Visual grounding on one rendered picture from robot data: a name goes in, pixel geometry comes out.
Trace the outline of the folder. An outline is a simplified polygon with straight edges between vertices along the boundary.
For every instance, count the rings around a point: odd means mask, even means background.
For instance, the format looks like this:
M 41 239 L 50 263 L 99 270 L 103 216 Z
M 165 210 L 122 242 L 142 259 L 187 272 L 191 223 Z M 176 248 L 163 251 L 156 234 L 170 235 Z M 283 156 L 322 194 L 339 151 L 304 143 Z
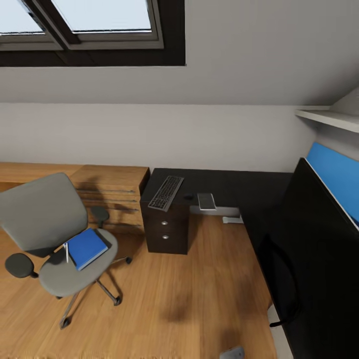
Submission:
M 63 247 L 65 247 L 65 249 L 67 243 L 69 250 L 68 256 L 70 256 L 78 271 L 108 249 L 92 228 L 86 229 L 64 243 Z

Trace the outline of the monitor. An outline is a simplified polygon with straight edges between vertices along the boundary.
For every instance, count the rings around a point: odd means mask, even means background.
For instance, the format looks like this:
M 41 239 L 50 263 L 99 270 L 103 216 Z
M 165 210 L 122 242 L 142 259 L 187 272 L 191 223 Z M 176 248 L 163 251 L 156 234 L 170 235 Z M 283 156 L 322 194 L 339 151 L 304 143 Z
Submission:
M 314 359 L 359 359 L 359 227 L 306 158 L 279 205 Z

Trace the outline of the swivel chair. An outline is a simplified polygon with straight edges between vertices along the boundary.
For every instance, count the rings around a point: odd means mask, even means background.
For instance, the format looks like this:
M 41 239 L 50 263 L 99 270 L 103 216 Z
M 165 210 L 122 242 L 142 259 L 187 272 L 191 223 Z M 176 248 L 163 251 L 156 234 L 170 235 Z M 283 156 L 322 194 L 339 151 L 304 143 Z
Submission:
M 78 271 L 70 256 L 67 262 L 63 244 L 87 229 L 88 211 L 69 177 L 58 172 L 0 192 L 0 227 L 24 252 L 39 258 L 50 256 L 39 274 L 34 272 L 33 261 L 22 253 L 8 257 L 4 266 L 17 278 L 39 278 L 58 300 L 74 295 L 60 321 L 62 329 L 69 325 L 67 315 L 80 291 L 90 284 L 97 283 L 113 305 L 119 305 L 120 298 L 115 298 L 97 278 L 116 262 L 132 261 L 127 256 L 114 260 L 118 241 L 102 228 L 110 214 L 100 205 L 90 210 L 98 221 L 94 232 L 108 249 Z

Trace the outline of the notebook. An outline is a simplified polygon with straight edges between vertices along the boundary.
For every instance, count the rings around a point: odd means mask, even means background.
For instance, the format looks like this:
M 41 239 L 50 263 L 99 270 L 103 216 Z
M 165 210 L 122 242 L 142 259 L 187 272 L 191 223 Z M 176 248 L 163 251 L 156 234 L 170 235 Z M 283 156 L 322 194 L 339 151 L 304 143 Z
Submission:
M 211 193 L 198 193 L 200 210 L 216 210 L 216 205 Z

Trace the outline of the keyboard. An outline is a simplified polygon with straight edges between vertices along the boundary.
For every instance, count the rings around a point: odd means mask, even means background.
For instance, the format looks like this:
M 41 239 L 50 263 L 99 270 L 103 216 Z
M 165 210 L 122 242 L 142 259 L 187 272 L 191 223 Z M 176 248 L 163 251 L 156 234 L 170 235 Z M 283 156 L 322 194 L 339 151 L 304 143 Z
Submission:
M 168 211 L 184 178 L 168 176 L 148 207 Z

